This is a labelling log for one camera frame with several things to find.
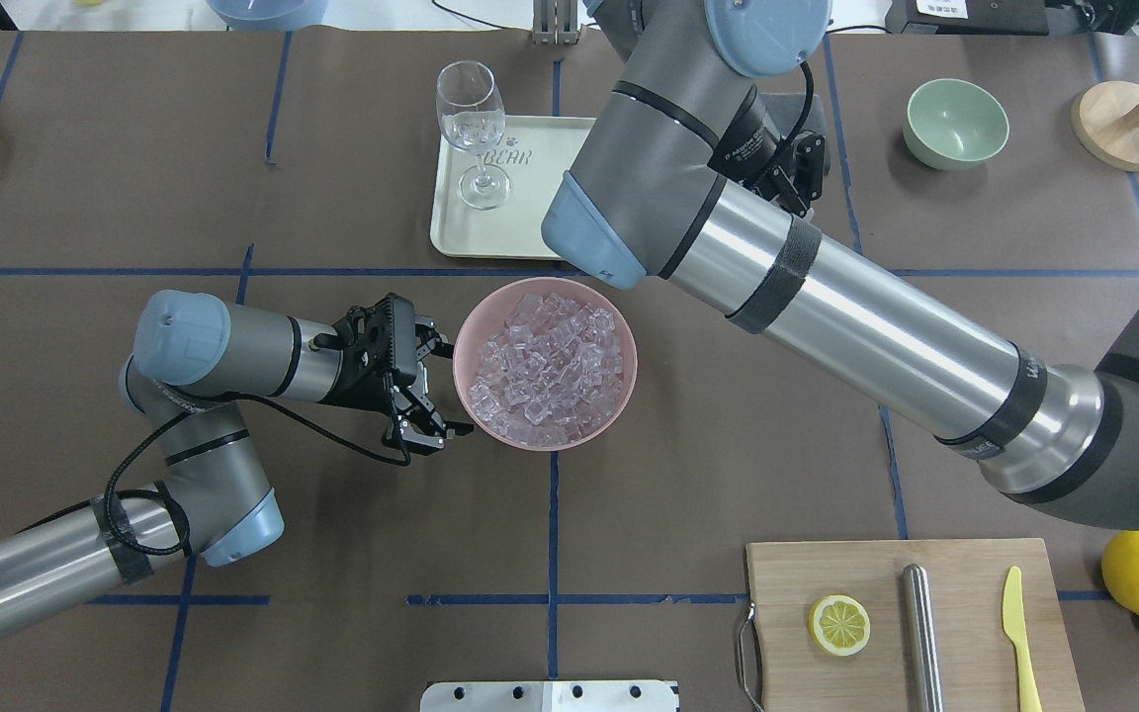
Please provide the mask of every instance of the wooden cutting board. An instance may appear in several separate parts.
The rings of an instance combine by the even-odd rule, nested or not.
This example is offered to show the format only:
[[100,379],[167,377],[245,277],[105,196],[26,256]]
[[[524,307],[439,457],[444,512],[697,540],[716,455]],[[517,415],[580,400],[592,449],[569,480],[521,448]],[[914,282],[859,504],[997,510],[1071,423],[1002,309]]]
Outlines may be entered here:
[[[901,582],[913,563],[931,574],[945,712],[1017,710],[1014,646],[1000,628],[1000,595],[1013,565],[1023,571],[1044,712],[1083,711],[1043,540],[751,543],[746,558],[768,712],[915,709]],[[871,621],[868,645],[849,657],[819,649],[805,627],[811,604],[833,594],[858,599]]]

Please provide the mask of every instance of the mint green bowl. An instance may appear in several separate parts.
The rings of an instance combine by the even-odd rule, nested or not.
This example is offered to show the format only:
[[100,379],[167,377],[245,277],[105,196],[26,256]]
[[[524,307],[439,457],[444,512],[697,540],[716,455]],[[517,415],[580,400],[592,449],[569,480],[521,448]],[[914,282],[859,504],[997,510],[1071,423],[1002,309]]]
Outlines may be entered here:
[[982,87],[936,79],[909,98],[903,141],[926,166],[964,171],[1000,153],[1008,141],[1008,116]]

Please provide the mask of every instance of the robotic arm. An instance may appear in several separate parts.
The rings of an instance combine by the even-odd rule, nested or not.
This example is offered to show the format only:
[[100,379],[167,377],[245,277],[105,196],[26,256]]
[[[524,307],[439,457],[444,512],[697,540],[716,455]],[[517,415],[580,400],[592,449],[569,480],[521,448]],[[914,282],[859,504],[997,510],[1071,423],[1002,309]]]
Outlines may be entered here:
[[711,167],[754,79],[817,49],[827,0],[588,11],[626,66],[543,218],[552,251],[614,287],[677,284],[926,427],[1013,500],[1139,529],[1139,312],[1096,373],[1047,366]]
[[207,294],[155,294],[121,387],[157,428],[149,442],[159,441],[169,474],[121,492],[114,477],[90,504],[1,541],[0,637],[192,550],[222,566],[280,537],[274,490],[236,400],[280,396],[387,416],[384,443],[402,457],[376,457],[394,465],[472,432],[444,419],[425,386],[425,357],[452,353],[433,320],[396,294],[351,308],[331,327]]

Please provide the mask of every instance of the white floor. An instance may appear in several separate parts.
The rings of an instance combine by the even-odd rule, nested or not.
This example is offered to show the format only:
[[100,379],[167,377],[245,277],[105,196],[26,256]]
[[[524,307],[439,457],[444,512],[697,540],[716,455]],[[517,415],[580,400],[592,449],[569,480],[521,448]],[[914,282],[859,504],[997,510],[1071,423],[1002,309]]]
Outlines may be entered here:
[[[532,0],[440,0],[453,8],[502,26],[530,27]],[[205,0],[3,0],[22,28],[72,31],[173,31],[226,28]],[[833,0],[835,26],[880,24],[890,0]],[[580,19],[588,23],[587,10]],[[454,31],[486,28],[434,8],[429,0],[330,0],[325,23],[346,28],[411,28]],[[1139,27],[1134,30],[1139,34]]]

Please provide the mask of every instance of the glass base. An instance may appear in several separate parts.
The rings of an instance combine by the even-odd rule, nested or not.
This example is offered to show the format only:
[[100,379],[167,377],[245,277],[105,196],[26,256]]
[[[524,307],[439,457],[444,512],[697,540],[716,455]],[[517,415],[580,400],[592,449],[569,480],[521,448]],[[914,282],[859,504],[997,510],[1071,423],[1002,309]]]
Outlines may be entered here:
[[513,185],[507,180],[506,172],[498,166],[486,166],[484,175],[480,167],[474,166],[460,177],[460,199],[465,202],[465,206],[478,211],[502,206],[511,190]]

